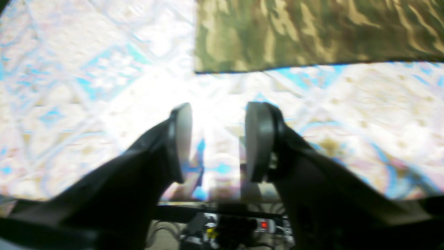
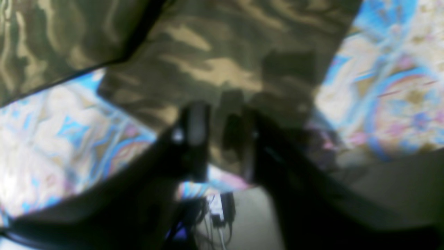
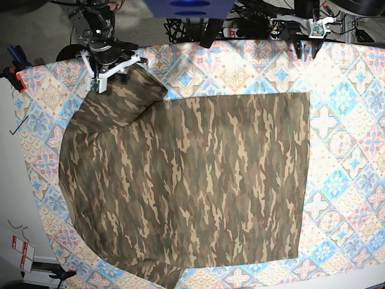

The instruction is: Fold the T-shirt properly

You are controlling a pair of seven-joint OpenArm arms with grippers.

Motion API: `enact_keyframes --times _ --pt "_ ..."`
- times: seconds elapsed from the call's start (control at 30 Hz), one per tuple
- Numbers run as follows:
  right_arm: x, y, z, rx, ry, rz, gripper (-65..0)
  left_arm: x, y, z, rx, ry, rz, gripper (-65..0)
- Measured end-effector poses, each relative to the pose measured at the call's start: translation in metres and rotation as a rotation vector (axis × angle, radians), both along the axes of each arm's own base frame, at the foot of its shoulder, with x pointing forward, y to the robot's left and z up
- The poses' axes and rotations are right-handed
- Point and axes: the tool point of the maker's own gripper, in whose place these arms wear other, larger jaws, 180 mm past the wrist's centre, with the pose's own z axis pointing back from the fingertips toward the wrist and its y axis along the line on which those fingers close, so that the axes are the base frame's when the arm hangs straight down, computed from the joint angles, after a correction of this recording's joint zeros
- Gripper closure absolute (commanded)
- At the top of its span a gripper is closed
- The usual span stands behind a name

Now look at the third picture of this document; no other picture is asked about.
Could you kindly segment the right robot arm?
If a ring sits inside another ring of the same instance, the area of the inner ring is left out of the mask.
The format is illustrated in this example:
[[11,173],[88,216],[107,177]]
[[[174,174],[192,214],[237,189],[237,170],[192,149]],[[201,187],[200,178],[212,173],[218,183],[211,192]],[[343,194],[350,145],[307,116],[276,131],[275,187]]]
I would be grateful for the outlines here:
[[85,46],[92,68],[105,73],[135,55],[139,46],[123,42],[115,34],[112,1],[64,1],[61,8]]

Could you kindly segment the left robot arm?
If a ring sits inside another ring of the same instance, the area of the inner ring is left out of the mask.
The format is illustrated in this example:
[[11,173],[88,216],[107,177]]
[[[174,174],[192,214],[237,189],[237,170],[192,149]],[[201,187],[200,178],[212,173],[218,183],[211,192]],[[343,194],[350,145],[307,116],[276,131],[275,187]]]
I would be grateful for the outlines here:
[[331,26],[340,24],[327,5],[324,11],[319,6],[319,1],[295,1],[292,10],[278,9],[276,17],[271,19],[277,27],[277,38],[291,42],[297,58],[302,57],[303,41],[310,42],[312,58],[316,58],[331,33]]

